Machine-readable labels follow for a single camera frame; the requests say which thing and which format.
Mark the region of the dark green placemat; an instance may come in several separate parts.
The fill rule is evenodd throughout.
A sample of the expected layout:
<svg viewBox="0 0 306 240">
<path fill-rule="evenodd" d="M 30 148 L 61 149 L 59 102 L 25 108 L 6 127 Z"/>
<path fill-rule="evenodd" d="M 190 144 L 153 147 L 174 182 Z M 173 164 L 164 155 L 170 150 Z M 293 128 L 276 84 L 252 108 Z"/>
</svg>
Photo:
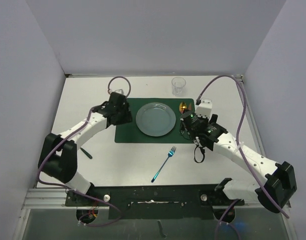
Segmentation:
<svg viewBox="0 0 306 240">
<path fill-rule="evenodd" d="M 179 105 L 185 102 L 187 106 L 192 104 L 192 111 L 195 110 L 194 100 L 191 98 L 128 98 L 129 108 L 132 114 L 132 122 L 116 127 L 116 143 L 145 143 L 145 144 L 190 144 L 191 140 L 187 134 L 180 134 L 181 113 Z M 152 137 L 142 133 L 136 125 L 136 114 L 138 110 L 148 103 L 163 103 L 168 105 L 176 115 L 175 127 L 166 135 Z"/>
</svg>

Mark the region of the iridescent gold spoon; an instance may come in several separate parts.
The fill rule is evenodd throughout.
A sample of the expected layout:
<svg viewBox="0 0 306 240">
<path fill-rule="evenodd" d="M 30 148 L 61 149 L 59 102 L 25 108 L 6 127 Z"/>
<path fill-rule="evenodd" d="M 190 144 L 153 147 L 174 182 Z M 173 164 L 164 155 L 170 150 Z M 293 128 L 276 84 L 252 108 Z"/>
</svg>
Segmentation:
<svg viewBox="0 0 306 240">
<path fill-rule="evenodd" d="M 180 111 L 180 113 L 183 113 L 184 110 L 186 110 L 186 109 L 187 109 L 187 104 L 186 104 L 184 101 L 181 102 L 180 105 L 179 105 L 179 111 Z"/>
</svg>

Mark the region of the blue metal fork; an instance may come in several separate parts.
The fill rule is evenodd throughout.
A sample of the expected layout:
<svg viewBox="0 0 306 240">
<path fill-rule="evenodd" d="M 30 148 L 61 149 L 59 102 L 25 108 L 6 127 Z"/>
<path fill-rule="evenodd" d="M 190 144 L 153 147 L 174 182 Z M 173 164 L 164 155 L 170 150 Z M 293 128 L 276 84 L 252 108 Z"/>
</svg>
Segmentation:
<svg viewBox="0 0 306 240">
<path fill-rule="evenodd" d="M 166 164 L 166 162 L 168 161 L 168 159 L 171 158 L 171 157 L 174 155 L 175 151 L 176 151 L 176 147 L 175 147 L 175 146 L 173 146 L 173 147 L 169 150 L 168 155 L 167 155 L 167 158 L 165 159 L 165 161 L 163 162 L 163 164 L 161 165 L 161 167 L 159 168 L 159 170 L 156 172 L 156 174 L 153 176 L 153 178 L 152 178 L 152 180 L 151 180 L 151 183 L 153 183 L 153 182 L 156 180 L 156 178 L 157 178 L 158 175 L 160 174 L 162 168 L 165 166 L 165 164 Z"/>
</svg>

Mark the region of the teal ceramic plate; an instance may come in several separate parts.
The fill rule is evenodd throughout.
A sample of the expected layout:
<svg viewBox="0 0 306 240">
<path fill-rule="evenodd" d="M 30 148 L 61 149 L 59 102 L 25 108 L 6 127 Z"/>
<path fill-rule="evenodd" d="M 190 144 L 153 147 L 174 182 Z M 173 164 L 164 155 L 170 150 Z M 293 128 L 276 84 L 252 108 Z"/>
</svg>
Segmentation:
<svg viewBox="0 0 306 240">
<path fill-rule="evenodd" d="M 138 110 L 135 120 L 137 127 L 145 135 L 161 137 L 175 127 L 176 115 L 168 105 L 151 102 Z"/>
</svg>

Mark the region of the gold fork with green handle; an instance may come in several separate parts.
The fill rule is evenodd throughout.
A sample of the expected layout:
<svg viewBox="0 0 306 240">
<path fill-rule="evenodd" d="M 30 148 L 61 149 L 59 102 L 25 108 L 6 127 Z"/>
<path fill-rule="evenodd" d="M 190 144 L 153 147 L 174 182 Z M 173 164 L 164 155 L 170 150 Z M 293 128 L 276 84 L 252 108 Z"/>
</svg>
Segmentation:
<svg viewBox="0 0 306 240">
<path fill-rule="evenodd" d="M 80 150 L 81 150 L 89 159 L 93 159 L 92 155 L 91 155 L 89 152 L 87 152 L 84 148 L 81 147 Z"/>
</svg>

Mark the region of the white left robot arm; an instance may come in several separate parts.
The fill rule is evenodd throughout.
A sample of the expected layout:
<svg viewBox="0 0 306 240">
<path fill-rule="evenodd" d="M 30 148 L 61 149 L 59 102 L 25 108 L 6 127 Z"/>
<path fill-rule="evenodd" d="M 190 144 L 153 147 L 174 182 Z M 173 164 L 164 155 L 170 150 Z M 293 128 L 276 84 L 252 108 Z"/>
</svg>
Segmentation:
<svg viewBox="0 0 306 240">
<path fill-rule="evenodd" d="M 93 106 L 85 119 L 60 134 L 48 134 L 38 162 L 37 181 L 77 192 L 77 200 L 93 203 L 93 185 L 77 171 L 77 151 L 93 136 L 109 128 L 132 122 L 127 97 L 113 92 L 109 100 Z"/>
</svg>

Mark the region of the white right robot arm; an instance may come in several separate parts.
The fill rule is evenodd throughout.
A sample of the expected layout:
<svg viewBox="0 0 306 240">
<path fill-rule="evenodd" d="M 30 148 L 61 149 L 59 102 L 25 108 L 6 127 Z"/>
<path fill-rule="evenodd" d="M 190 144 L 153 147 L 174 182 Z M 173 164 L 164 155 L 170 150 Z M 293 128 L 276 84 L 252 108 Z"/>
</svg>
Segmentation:
<svg viewBox="0 0 306 240">
<path fill-rule="evenodd" d="M 192 110 L 185 111 L 180 120 L 196 147 L 226 157 L 255 179 L 242 182 L 225 178 L 215 188 L 218 203 L 225 205 L 231 200 L 259 201 L 267 210 L 281 212 L 297 190 L 295 171 L 290 163 L 278 163 L 264 157 L 237 142 L 230 132 L 216 122 L 199 118 Z"/>
</svg>

